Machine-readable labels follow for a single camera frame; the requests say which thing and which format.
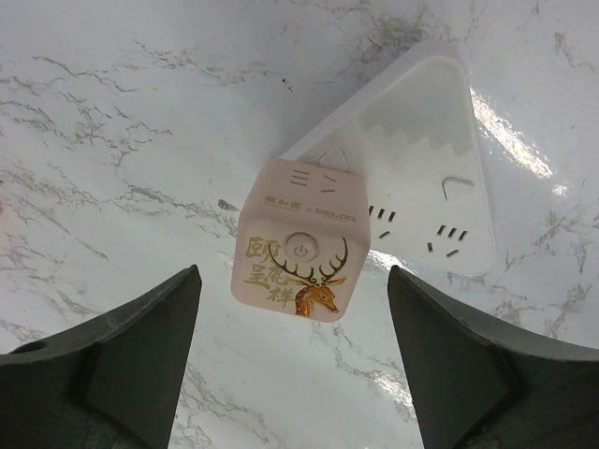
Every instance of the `marble surface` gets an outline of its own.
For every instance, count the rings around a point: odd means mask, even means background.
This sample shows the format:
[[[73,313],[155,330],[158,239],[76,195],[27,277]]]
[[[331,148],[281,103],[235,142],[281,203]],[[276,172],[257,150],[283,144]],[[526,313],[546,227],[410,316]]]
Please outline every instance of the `marble surface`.
[[[240,208],[281,154],[412,45],[469,70],[500,257],[449,294],[599,347],[592,0],[7,0],[0,14],[0,353],[198,264],[173,448],[421,448],[373,253],[343,320],[229,293]]]

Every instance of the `white plastic casing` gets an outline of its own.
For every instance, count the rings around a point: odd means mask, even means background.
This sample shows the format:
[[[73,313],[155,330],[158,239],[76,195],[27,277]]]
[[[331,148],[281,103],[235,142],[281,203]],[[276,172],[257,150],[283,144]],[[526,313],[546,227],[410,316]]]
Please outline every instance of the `white plastic casing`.
[[[241,210],[233,296],[263,309],[336,321],[356,287],[370,235],[361,177],[273,159]]]
[[[283,154],[366,181],[373,250],[463,275],[496,248],[465,69],[423,42]]]

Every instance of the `deer illustration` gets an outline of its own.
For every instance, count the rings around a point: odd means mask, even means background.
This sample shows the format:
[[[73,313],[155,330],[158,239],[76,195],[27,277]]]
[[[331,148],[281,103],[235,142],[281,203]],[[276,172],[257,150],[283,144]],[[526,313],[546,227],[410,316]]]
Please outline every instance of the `deer illustration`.
[[[296,269],[293,271],[287,268],[286,260],[283,264],[280,264],[272,255],[269,245],[269,256],[272,263],[281,271],[291,276],[287,277],[291,283],[294,283],[295,285],[303,285],[304,287],[296,294],[296,315],[310,317],[312,313],[312,306],[315,303],[320,304],[333,313],[339,312],[339,309],[337,309],[337,306],[334,302],[335,294],[330,290],[329,287],[331,285],[339,285],[345,282],[346,278],[332,279],[339,274],[339,271],[342,270],[347,262],[347,240],[345,240],[345,238],[343,238],[343,246],[345,247],[345,255],[343,258],[340,258],[339,255],[335,254],[335,258],[339,262],[339,265],[334,265],[333,261],[329,260],[330,267],[333,269],[332,273],[325,273],[322,269],[322,265],[318,267],[318,271],[320,271],[322,276],[319,282],[314,276],[314,267],[310,267],[310,274],[308,274],[308,276],[300,276],[298,274],[298,264],[296,264]]]

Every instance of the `triangular power strip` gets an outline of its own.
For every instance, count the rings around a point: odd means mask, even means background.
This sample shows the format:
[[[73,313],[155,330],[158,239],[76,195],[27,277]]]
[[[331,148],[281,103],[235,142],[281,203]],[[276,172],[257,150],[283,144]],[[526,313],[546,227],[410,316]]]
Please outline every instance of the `triangular power strip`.
[[[451,44],[414,46],[282,158],[365,178],[373,250],[463,275],[496,258],[470,88]]]

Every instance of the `power button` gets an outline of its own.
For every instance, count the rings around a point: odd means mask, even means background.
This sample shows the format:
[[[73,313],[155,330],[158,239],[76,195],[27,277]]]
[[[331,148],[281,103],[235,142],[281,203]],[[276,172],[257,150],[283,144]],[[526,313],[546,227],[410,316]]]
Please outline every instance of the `power button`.
[[[285,253],[296,262],[310,262],[318,255],[318,243],[310,234],[297,232],[287,238]]]

